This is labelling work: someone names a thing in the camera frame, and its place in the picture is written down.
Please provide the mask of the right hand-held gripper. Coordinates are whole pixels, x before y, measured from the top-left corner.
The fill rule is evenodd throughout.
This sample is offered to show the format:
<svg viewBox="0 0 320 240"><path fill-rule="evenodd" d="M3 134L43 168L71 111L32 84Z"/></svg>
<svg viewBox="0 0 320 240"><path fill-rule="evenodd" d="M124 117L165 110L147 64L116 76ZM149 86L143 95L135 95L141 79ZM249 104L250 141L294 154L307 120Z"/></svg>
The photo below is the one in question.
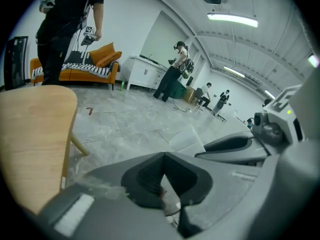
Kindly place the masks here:
<svg viewBox="0 0 320 240"><path fill-rule="evenodd" d="M226 164L252 164L263 162L268 154L262 149L247 149L254 136L262 142L281 146L296 144L303 140L303 131L293 107L289 104L301 85L285 88L261 112L254 114L252 132L233 133L216 139L204 146L206 152L194 157Z"/></svg>

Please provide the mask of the oval wooden table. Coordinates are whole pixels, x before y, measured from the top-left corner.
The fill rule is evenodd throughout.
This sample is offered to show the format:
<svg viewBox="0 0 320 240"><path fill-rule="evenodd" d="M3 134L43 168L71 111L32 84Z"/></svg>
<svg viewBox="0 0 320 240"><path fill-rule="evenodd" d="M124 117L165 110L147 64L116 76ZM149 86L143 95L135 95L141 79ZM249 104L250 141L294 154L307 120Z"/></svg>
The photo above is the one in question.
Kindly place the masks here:
<svg viewBox="0 0 320 240"><path fill-rule="evenodd" d="M40 85L0 93L0 170L14 200L38 214L66 185L78 99L69 88Z"/></svg>

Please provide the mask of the white sink cabinet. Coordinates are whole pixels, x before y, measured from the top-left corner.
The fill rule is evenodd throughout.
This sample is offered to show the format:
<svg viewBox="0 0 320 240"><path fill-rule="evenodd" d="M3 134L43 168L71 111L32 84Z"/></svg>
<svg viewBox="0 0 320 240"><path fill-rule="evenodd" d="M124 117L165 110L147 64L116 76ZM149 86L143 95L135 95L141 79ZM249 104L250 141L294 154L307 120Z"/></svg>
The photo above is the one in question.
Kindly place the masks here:
<svg viewBox="0 0 320 240"><path fill-rule="evenodd" d="M168 70L167 67L140 56L130 56L126 67L127 90L131 85L156 90Z"/></svg>

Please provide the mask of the striped blanket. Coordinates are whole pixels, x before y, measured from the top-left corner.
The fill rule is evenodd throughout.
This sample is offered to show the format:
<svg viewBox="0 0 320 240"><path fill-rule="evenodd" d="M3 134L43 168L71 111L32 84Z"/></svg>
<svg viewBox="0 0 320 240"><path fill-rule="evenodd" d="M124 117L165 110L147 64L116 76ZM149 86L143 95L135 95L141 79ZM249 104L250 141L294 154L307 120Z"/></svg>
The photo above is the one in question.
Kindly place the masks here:
<svg viewBox="0 0 320 240"><path fill-rule="evenodd" d="M82 64L82 63L64 63L62 65L61 71L66 70L78 70L82 72L86 72L92 75L96 76L102 76L103 78L107 78L110 74L110 68L109 67L97 67L93 64ZM43 67L37 67L31 71L31 77L36 78L38 76L43 76Z"/></svg>

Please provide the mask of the orange sofa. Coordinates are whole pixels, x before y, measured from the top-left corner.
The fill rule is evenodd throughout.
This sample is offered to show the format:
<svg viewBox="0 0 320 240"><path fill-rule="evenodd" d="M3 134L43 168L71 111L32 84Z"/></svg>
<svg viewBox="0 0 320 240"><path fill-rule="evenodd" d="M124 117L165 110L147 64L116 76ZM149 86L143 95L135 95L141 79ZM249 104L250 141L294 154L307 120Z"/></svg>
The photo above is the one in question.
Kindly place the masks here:
<svg viewBox="0 0 320 240"><path fill-rule="evenodd" d="M94 75L88 72L83 72L80 70L67 69L61 71L59 80L61 82L93 82L93 83L104 83L111 84L112 86L116 82L117 73L121 71L121 65L119 59L113 61L109 65L110 73L107 77L102 77L102 75ZM89 51L72 51L69 58L63 64L73 63L73 64L90 64L95 65L90 57Z"/></svg>

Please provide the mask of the cardboard box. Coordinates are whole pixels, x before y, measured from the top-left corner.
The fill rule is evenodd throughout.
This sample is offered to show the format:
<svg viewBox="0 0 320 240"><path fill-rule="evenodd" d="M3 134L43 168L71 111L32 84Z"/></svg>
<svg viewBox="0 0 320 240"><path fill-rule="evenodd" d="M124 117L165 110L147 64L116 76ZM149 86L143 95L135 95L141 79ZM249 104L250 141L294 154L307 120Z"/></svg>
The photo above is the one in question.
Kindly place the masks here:
<svg viewBox="0 0 320 240"><path fill-rule="evenodd" d="M191 104L194 99L196 90L190 86L186 86L185 88L186 88L186 91L183 96L183 100Z"/></svg>

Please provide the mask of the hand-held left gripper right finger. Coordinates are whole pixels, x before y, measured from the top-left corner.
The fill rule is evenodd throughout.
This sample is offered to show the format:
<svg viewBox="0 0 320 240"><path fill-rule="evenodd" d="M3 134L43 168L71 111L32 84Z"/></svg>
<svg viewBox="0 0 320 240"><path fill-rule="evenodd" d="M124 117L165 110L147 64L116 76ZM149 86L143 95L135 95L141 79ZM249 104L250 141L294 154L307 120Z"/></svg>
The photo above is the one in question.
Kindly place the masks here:
<svg viewBox="0 0 320 240"><path fill-rule="evenodd" d="M180 201L178 228L166 225L166 239L246 239L253 216L244 198L260 169L164 154L164 175Z"/></svg>

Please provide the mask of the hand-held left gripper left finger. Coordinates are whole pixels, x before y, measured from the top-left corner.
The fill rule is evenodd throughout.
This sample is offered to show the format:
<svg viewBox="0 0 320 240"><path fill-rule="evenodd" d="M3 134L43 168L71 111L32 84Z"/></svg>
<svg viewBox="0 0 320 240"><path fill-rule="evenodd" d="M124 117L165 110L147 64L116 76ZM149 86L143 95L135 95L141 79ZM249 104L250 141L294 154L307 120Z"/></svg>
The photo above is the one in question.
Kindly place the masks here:
<svg viewBox="0 0 320 240"><path fill-rule="evenodd" d="M161 208L135 204L125 172L154 154L98 167L53 197L37 218L53 240L181 240Z"/></svg>

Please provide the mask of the orange cushion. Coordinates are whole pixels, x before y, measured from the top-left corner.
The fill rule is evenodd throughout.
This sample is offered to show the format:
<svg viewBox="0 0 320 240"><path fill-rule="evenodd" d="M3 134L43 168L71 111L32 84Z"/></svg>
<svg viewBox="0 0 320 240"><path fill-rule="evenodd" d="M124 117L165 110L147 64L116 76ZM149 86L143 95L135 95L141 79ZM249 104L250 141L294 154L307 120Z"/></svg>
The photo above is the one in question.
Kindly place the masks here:
<svg viewBox="0 0 320 240"><path fill-rule="evenodd" d="M93 64L96 65L100 60L115 52L114 43L111 42L99 49L89 51Z"/></svg>
<svg viewBox="0 0 320 240"><path fill-rule="evenodd" d="M112 52L109 55L107 55L106 57L102 58L101 60L99 60L96 64L96 66L98 68L107 68L109 67L109 65L118 60L120 57L122 56L122 52L121 51L116 51L116 52Z"/></svg>

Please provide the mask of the black green backpack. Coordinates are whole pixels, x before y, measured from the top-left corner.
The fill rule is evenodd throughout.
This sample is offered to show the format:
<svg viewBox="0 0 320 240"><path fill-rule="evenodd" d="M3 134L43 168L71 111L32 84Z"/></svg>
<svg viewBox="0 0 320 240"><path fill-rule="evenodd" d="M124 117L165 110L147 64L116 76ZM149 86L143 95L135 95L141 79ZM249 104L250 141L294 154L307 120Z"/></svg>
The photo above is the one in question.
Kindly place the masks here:
<svg viewBox="0 0 320 240"><path fill-rule="evenodd" d="M194 62L191 59L187 59L178 67L178 70L184 79L188 79L194 67Z"/></svg>

